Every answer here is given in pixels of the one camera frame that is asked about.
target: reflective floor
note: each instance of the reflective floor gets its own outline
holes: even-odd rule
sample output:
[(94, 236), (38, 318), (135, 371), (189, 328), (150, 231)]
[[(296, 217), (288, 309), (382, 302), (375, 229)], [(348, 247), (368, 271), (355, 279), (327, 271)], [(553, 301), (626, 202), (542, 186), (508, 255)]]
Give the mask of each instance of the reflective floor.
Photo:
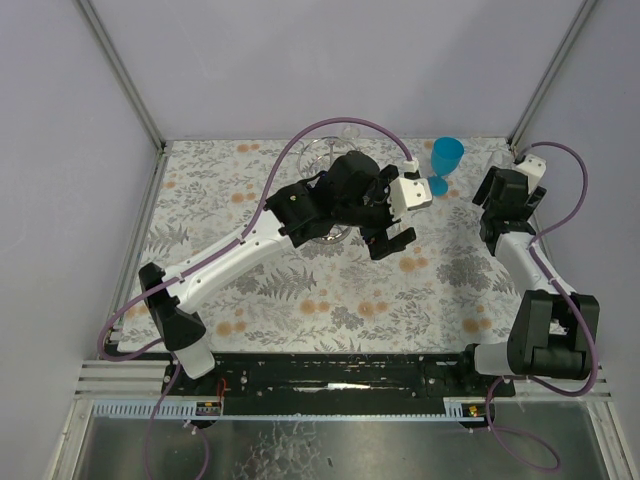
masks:
[[(497, 424), (542, 436), (563, 469), (549, 477), (509, 457), (489, 432), (426, 422), (238, 422), (205, 430), (212, 457), (207, 479), (606, 479), (589, 415), (578, 403), (498, 405)], [(144, 479), (146, 421), (92, 421), (76, 479)], [(542, 447), (509, 436), (532, 462), (550, 466)], [(154, 424), (153, 478), (193, 479), (204, 449), (179, 423)]]

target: patterned table surface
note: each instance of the patterned table surface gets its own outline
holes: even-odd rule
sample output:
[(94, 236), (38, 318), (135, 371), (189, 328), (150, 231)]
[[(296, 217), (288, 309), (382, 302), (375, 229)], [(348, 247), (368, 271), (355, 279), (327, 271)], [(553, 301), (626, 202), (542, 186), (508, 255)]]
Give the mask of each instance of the patterned table surface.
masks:
[[(427, 165), (432, 142), (406, 142)], [(141, 265), (182, 261), (241, 226), (285, 143), (175, 142)], [(505, 339), (520, 298), (480, 241), (481, 210), (471, 199), (490, 158), (505, 161), (509, 152), (501, 138), (462, 143), (465, 155), (448, 178), (449, 193), (403, 219), (418, 236), (406, 251), (373, 262), (354, 229), (340, 243), (308, 242), (255, 267), (198, 310), (211, 349), (450, 352)], [(358, 139), (356, 145), (381, 165), (402, 162), (390, 141)], [(300, 179), (297, 158), (291, 154), (283, 163), (272, 192)], [(132, 296), (139, 292), (136, 283)], [(141, 304), (125, 316), (118, 348), (133, 351), (155, 338)]]

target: white wall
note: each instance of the white wall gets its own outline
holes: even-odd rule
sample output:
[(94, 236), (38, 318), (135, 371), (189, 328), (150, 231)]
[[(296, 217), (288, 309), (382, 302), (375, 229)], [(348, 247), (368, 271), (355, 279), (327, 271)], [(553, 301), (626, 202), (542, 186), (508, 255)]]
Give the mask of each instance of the white wall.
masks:
[(154, 152), (71, 0), (0, 3), (0, 478), (43, 474)]
[(169, 139), (514, 127), (581, 0), (94, 0)]
[[(562, 275), (600, 301), (598, 346), (632, 450), (640, 452), (640, 3), (600, 2), (522, 144), (564, 142), (584, 156), (584, 210), (550, 247)], [(580, 173), (566, 155), (548, 159), (543, 225), (575, 204)]]

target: purple cable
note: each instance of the purple cable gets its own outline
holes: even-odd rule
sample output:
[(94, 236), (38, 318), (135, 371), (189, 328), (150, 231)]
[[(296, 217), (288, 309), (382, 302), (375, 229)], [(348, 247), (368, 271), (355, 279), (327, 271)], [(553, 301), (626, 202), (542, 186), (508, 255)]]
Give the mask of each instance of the purple cable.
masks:
[[(149, 465), (149, 439), (151, 436), (151, 427), (153, 427), (153, 421), (155, 420), (156, 415), (160, 410), (160, 405), (169, 394), (169, 391), (173, 388), (173, 385), (176, 383), (176, 380), (178, 379), (178, 375), (180, 375), (180, 370), (182, 370), (182, 365), (178, 363), (176, 365), (175, 371), (173, 372), (173, 376), (171, 377), (171, 380), (169, 380), (169, 383), (165, 387), (164, 391), (162, 392), (162, 395), (160, 395), (160, 398), (154, 405), (153, 410), (151, 411), (151, 417), (149, 417), (149, 423), (147, 424), (147, 431), (144, 434), (144, 446), (142, 447), (143, 448), (142, 456), (144, 458), (144, 471), (147, 475), (148, 480), (153, 480), (153, 477), (151, 476), (151, 466)], [(205, 436), (204, 433), (202, 433), (202, 430), (196, 427), (194, 428), (196, 433), (200, 435), (200, 438), (202, 438), (202, 442), (204, 443), (204, 462), (202, 463), (202, 468), (200, 469), (200, 473), (198, 473), (198, 476), (195, 478), (195, 480), (200, 480), (203, 477), (204, 473), (207, 471), (207, 467), (209, 466), (209, 456), (210, 456), (209, 442), (207, 442), (207, 437)]]
[[(538, 378), (538, 377), (533, 377), (532, 376), (532, 377), (529, 377), (529, 378), (532, 381), (534, 381), (534, 382), (546, 387), (547, 389), (551, 390), (552, 392), (558, 393), (560, 395), (564, 395), (566, 397), (579, 397), (581, 395), (584, 395), (584, 394), (588, 393), (593, 388), (593, 386), (596, 383), (596, 380), (598, 379), (598, 363), (599, 363), (599, 360), (598, 360), (598, 352), (597, 352), (597, 349), (596, 349), (596, 345), (595, 345), (595, 342), (593, 340), (593, 337), (591, 336), (591, 332), (589, 331), (589, 327), (587, 326), (587, 323), (585, 322), (584, 317), (580, 313), (580, 310), (576, 306), (575, 302), (571, 299), (571, 296), (569, 295), (569, 293), (553, 277), (553, 274), (551, 273), (549, 268), (545, 265), (545, 263), (542, 261), (542, 258), (536, 252), (535, 247), (537, 247), (537, 243), (542, 237), (544, 237), (548, 233), (553, 232), (554, 230), (560, 228), (561, 226), (565, 225), (567, 222), (569, 222), (573, 217), (575, 217), (577, 215), (577, 213), (582, 208), (582, 204), (584, 203), (585, 197), (587, 196), (587, 189), (589, 187), (589, 175), (587, 173), (587, 166), (585, 165), (584, 160), (582, 160), (580, 155), (578, 155), (578, 153), (575, 152), (573, 149), (567, 147), (566, 145), (562, 145), (561, 143), (556, 143), (556, 142), (536, 142), (536, 143), (532, 143), (529, 147), (527, 147), (524, 150), (522, 150), (522, 152), (520, 153), (520, 156), (524, 157), (524, 154), (527, 151), (529, 151), (530, 149), (532, 149), (534, 147), (542, 147), (542, 146), (555, 147), (555, 148), (559, 148), (561, 150), (564, 150), (565, 152), (568, 152), (570, 155), (572, 155), (578, 161), (578, 164), (580, 165), (580, 170), (582, 170), (582, 191), (580, 193), (580, 198), (578, 199), (578, 202), (576, 203), (576, 206), (573, 208), (573, 210), (571, 210), (569, 215), (564, 217), (559, 222), (553, 224), (549, 228), (546, 228), (546, 229), (542, 230), (540, 233), (538, 233), (537, 235), (535, 235), (533, 237), (533, 239), (531, 240), (531, 242), (529, 243), (528, 250), (529, 250), (529, 253), (531, 254), (531, 258), (533, 258), (533, 261), (538, 265), (538, 267), (540, 267), (540, 270), (542, 270), (544, 275), (547, 277), (547, 279), (549, 280), (549, 283), (551, 285), (553, 285), (553, 287), (558, 291), (558, 293), (560, 293), (562, 298), (567, 302), (567, 304), (569, 305), (569, 308), (571, 309), (573, 315), (576, 317), (576, 320), (578, 321), (578, 324), (580, 325), (580, 328), (584, 332), (585, 338), (587, 340), (587, 345), (589, 347), (589, 353), (591, 355), (591, 372), (589, 373), (589, 378), (588, 378), (587, 382), (584, 384), (584, 386), (582, 388), (580, 388), (579, 390), (576, 390), (576, 391), (563, 390), (563, 389), (558, 388), (558, 387), (556, 387), (554, 385), (551, 385), (550, 383), (548, 383), (545, 380), (542, 380), (541, 378)], [(521, 379), (525, 379), (527, 377), (505, 377), (505, 378), (512, 379), (512, 380), (521, 380)], [(557, 473), (558, 471), (560, 471), (560, 468), (561, 468), (560, 456), (553, 449), (553, 447), (551, 447), (551, 445), (549, 445), (543, 439), (541, 439), (540, 437), (537, 437), (536, 435), (533, 435), (533, 434), (531, 434), (529, 432), (525, 432), (523, 430), (517, 430), (517, 429), (509, 428), (509, 427), (496, 427), (496, 426), (494, 426), (493, 420), (491, 420), (491, 414), (490, 414), (490, 411), (489, 411), (489, 406), (491, 404), (491, 400), (493, 399), (493, 393), (494, 393), (496, 387), (503, 380), (504, 380), (504, 378), (502, 378), (502, 377), (501, 378), (496, 378), (496, 380), (493, 382), (493, 384), (489, 388), (489, 391), (487, 392), (487, 397), (486, 397), (486, 401), (485, 401), (485, 407), (486, 407), (486, 411), (487, 411), (487, 424), (489, 425), (489, 428), (493, 432), (493, 435), (494, 435), (495, 439), (498, 441), (498, 443), (500, 444), (500, 446), (502, 448), (504, 448), (513, 458), (515, 458), (520, 463), (522, 463), (524, 465), (527, 465), (528, 467), (531, 467), (534, 470), (537, 470), (537, 471), (542, 472), (542, 473)], [(517, 435), (525, 436), (527, 438), (530, 438), (530, 439), (538, 442), (539, 444), (544, 446), (547, 450), (549, 450), (551, 452), (551, 454), (555, 457), (556, 465), (554, 467), (541, 467), (539, 465), (535, 465), (534, 463), (529, 462), (528, 460), (522, 458), (519, 454), (517, 454), (516, 452), (511, 450), (511, 448), (509, 448), (509, 446), (504, 442), (504, 440), (500, 437), (500, 435), (498, 435), (497, 432), (514, 433), (514, 434), (517, 434)]]
[[(285, 157), (287, 156), (287, 154), (289, 153), (291, 148), (296, 144), (296, 142), (300, 141), (305, 135), (309, 134), (310, 132), (312, 132), (312, 131), (320, 128), (320, 127), (324, 127), (326, 125), (332, 125), (334, 123), (355, 123), (357, 125), (363, 125), (365, 127), (372, 128), (373, 130), (377, 130), (378, 132), (386, 135), (391, 140), (393, 140), (395, 142), (395, 144), (398, 145), (398, 147), (400, 147), (402, 152), (407, 157), (408, 161), (412, 160), (411, 152), (409, 151), (407, 146), (402, 142), (402, 140), (400, 140), (393, 132), (387, 130), (384, 127), (381, 127), (380, 125), (378, 125), (376, 123), (370, 122), (368, 120), (363, 120), (363, 119), (360, 119), (360, 118), (354, 118), (354, 117), (329, 118), (327, 120), (322, 120), (320, 122), (314, 123), (313, 125), (310, 125), (307, 128), (305, 128), (304, 130), (302, 130), (295, 137), (293, 137), (289, 141), (289, 143), (287, 143), (285, 145), (285, 147), (282, 149), (282, 152), (280, 152), (280, 155), (278, 155), (278, 158), (276, 159), (276, 162), (273, 165), (273, 168), (271, 169), (271, 172), (269, 173), (269, 177), (267, 178), (267, 182), (265, 183), (264, 190), (262, 191), (262, 195), (260, 197), (260, 201), (258, 202), (258, 207), (256, 208), (256, 212), (253, 214), (253, 217), (251, 217), (251, 220), (247, 224), (246, 228), (242, 231), (242, 234), (241, 234), (242, 238), (246, 238), (246, 236), (249, 235), (249, 233), (251, 233), (251, 231), (253, 230), (253, 227), (256, 225), (256, 223), (258, 223), (258, 218), (260, 218), (260, 214), (262, 213), (262, 211), (264, 209), (264, 206), (265, 206), (265, 204), (267, 202), (267, 197), (269, 195), (269, 189), (271, 188), (271, 185), (273, 184), (273, 180), (275, 179), (276, 173), (278, 172), (278, 168), (280, 168), (280, 164), (284, 161)], [(210, 264), (211, 262), (217, 260), (222, 255), (224, 255), (225, 253), (229, 252), (231, 249), (236, 247), (238, 244), (240, 244), (240, 240), (236, 239), (236, 240), (232, 241), (229, 245), (227, 245), (226, 247), (222, 248), (218, 252), (208, 256), (207, 258), (205, 258), (204, 260), (201, 260), (200, 262), (194, 264), (190, 268), (187, 268), (184, 272), (181, 273), (181, 276), (183, 278), (184, 277), (188, 277), (189, 275), (193, 274), (194, 272), (200, 270), (202, 267), (204, 267), (204, 266)], [(162, 342), (161, 339), (154, 340), (151, 343), (149, 343), (148, 345), (145, 345), (144, 347), (142, 347), (141, 349), (136, 350), (135, 352), (131, 352), (129, 354), (121, 355), (121, 356), (120, 355), (119, 356), (109, 355), (108, 353), (106, 353), (104, 351), (104, 343), (105, 343), (105, 340), (107, 338), (107, 334), (109, 333), (109, 330), (111, 330), (113, 328), (115, 323), (118, 321), (118, 319), (122, 315), (124, 315), (131, 307), (133, 307), (137, 303), (141, 302), (145, 298), (153, 295), (156, 292), (159, 292), (160, 290), (162, 290), (164, 288), (170, 287), (171, 285), (173, 285), (176, 282), (178, 282), (178, 277), (171, 278), (171, 279), (161, 283), (160, 285), (157, 285), (157, 286), (147, 290), (146, 292), (142, 292), (140, 295), (138, 295), (137, 297), (129, 300), (125, 305), (123, 305), (121, 308), (119, 308), (109, 318), (109, 320), (107, 320), (107, 322), (105, 323), (104, 327), (102, 327), (102, 330), (100, 330), (100, 333), (98, 334), (98, 353), (100, 354), (100, 356), (103, 359), (109, 360), (111, 362), (124, 362), (126, 360), (133, 360), (134, 358), (138, 357), (139, 355), (141, 355), (144, 352), (146, 352), (147, 350), (149, 350), (151, 347), (153, 347), (155, 345), (158, 345), (159, 343)]]

